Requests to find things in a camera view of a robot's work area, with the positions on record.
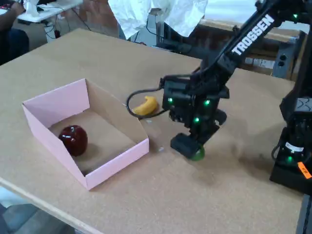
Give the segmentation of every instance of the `person's arm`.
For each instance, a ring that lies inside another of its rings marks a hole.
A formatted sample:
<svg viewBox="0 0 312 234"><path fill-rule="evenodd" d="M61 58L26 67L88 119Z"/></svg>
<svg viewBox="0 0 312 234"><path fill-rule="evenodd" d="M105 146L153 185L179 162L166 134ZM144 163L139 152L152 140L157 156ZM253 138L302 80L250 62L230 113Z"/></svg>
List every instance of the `person's arm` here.
<svg viewBox="0 0 312 234"><path fill-rule="evenodd" d="M7 30L12 27L14 20L24 12L24 7L15 2L11 10L7 11L5 14L0 15L0 32Z"/></svg>

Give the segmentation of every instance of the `yellow banana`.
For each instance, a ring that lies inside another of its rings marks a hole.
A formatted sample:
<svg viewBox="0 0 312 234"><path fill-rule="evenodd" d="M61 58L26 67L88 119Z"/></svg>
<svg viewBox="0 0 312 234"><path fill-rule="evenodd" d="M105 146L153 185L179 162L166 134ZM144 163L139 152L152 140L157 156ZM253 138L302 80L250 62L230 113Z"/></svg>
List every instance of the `yellow banana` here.
<svg viewBox="0 0 312 234"><path fill-rule="evenodd" d="M151 114L158 107L158 102L155 97L145 96L145 103L133 109L137 115L146 116Z"/></svg>

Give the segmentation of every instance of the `pink cardboard box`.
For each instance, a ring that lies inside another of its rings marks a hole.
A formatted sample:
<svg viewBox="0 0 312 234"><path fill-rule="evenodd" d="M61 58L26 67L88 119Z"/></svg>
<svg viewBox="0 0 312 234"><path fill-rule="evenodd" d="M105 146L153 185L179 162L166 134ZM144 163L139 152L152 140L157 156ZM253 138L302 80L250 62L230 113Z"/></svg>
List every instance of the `pink cardboard box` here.
<svg viewBox="0 0 312 234"><path fill-rule="evenodd" d="M82 79L23 102L33 135L88 190L149 151L138 121L114 96ZM69 125L88 134L87 151L72 157L58 135Z"/></svg>

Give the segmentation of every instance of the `red apple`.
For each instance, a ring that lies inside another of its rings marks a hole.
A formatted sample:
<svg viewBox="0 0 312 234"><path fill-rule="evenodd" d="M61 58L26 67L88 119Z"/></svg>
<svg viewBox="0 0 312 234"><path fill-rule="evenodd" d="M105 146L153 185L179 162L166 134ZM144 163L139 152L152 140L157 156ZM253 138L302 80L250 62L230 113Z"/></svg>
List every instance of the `red apple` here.
<svg viewBox="0 0 312 234"><path fill-rule="evenodd" d="M71 125L64 128L58 138L63 142L71 156L80 156L87 149L87 133L78 125Z"/></svg>

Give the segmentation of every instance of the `wooden table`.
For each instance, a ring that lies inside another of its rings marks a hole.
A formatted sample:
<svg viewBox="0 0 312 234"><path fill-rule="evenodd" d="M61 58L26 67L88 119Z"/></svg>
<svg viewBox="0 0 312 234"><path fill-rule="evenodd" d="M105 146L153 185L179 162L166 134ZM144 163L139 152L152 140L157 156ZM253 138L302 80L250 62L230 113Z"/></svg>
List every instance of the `wooden table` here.
<svg viewBox="0 0 312 234"><path fill-rule="evenodd" d="M236 70L231 99L220 104L228 120L200 162L169 147L185 131L182 124L167 114L142 121L151 153L91 192L35 140L21 107L81 78L125 100L156 87L165 74L198 65L195 58L83 30L3 65L0 185L85 233L293 234L302 195L269 181L270 152L284 125L278 105L289 81Z"/></svg>

